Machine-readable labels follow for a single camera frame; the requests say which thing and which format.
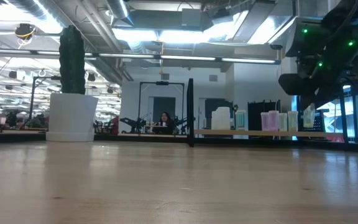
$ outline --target glass window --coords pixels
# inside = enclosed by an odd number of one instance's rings
[[[339,99],[326,103],[318,108],[323,110],[324,125],[327,133],[343,133],[341,102]],[[353,115],[353,100],[351,96],[345,97],[345,111],[347,135],[354,137],[354,115]]]

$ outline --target wooden shelf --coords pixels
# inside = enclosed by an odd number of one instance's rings
[[[320,132],[288,132],[288,131],[243,131],[243,130],[194,130],[194,134],[204,135],[246,135],[246,136],[298,136],[298,137],[322,137],[343,138],[342,133]]]
[[[119,136],[134,136],[134,137],[158,137],[158,138],[187,138],[185,135],[173,135],[173,134],[118,134]]]
[[[167,128],[168,126],[158,126],[158,125],[145,125],[145,128]]]
[[[6,129],[0,134],[38,134],[39,131]]]

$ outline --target plastic container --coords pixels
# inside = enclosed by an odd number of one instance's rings
[[[279,118],[278,118],[278,115],[280,114],[280,112],[278,111],[269,111],[268,112],[268,126],[269,126],[269,129],[270,131],[278,131],[279,127]]]
[[[260,114],[260,118],[262,120],[262,131],[270,131],[269,126],[269,113],[262,112]]]
[[[246,128],[246,110],[237,110],[236,112],[236,129],[245,130]]]
[[[289,131],[298,131],[298,112],[289,111],[288,112],[288,130]]]
[[[304,128],[312,128],[314,126],[314,114],[315,114],[314,108],[311,108],[311,106],[307,107],[303,111],[303,127]]]
[[[280,131],[287,131],[287,117],[288,115],[286,113],[280,113],[278,115],[279,120],[280,120]]]
[[[212,112],[212,129],[230,130],[230,108],[223,106]]]
[[[212,118],[211,118],[211,129],[216,130],[216,111],[212,111]]]

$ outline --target potted plant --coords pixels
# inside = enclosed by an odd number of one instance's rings
[[[93,141],[98,99],[85,95],[84,41],[74,26],[63,29],[59,53],[62,93],[52,93],[50,97],[47,140]]]

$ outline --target overhead beam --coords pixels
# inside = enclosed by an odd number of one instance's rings
[[[233,40],[247,43],[276,6],[276,0],[255,0]]]

